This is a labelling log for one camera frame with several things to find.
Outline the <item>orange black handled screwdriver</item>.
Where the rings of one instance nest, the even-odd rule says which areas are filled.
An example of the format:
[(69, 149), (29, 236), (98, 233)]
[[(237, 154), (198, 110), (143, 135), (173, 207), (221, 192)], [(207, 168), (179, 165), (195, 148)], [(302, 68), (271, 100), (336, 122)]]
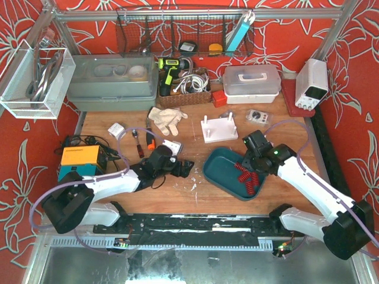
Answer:
[(150, 125), (150, 120), (146, 118), (146, 144), (147, 148), (150, 151), (153, 151), (156, 148), (156, 141), (155, 141), (155, 136), (152, 134), (152, 128)]

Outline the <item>bagged white control box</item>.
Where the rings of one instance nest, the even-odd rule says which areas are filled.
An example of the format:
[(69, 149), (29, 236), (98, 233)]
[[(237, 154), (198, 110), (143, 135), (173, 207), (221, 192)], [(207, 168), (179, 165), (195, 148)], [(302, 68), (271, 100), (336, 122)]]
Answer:
[(270, 125), (272, 114), (268, 112), (262, 112), (255, 109), (250, 109), (246, 113), (246, 120), (253, 124)]

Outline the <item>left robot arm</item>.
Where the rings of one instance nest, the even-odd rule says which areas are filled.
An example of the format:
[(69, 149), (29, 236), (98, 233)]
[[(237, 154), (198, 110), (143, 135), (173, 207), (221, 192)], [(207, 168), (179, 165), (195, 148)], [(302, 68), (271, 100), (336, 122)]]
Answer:
[(80, 225), (110, 227), (120, 219), (121, 207), (115, 202), (99, 204), (99, 200), (141, 191), (166, 175), (187, 178), (193, 166), (192, 161), (178, 160), (173, 148), (163, 144), (150, 157), (116, 173), (99, 176), (67, 174), (56, 190), (42, 198), (41, 206), (59, 234), (68, 233)]

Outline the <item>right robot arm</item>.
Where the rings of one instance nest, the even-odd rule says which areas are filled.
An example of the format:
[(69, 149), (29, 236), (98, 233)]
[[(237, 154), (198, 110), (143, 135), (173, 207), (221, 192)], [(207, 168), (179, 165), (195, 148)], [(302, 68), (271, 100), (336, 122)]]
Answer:
[(253, 171), (275, 175), (296, 188), (320, 212), (319, 215), (283, 204), (280, 224), (322, 241), (336, 257), (347, 260), (367, 243), (378, 244), (374, 233), (374, 213), (365, 200), (354, 201), (315, 174), (286, 144), (273, 146), (257, 130), (243, 142), (247, 148), (244, 161)]

